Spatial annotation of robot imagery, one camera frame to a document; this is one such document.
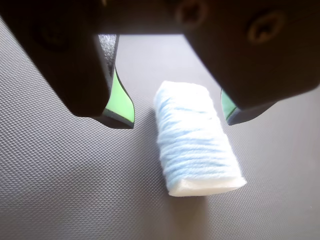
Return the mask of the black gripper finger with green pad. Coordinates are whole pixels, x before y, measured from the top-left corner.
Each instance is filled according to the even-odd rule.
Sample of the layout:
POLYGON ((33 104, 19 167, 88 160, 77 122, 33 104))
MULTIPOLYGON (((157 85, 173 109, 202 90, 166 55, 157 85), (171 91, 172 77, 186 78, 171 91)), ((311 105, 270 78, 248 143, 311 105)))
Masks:
POLYGON ((317 0, 178 0, 174 17, 220 85, 229 125, 320 84, 317 0))
POLYGON ((119 36, 96 21, 105 0, 3 0, 0 15, 68 110, 132 129, 135 107, 116 69, 119 36))

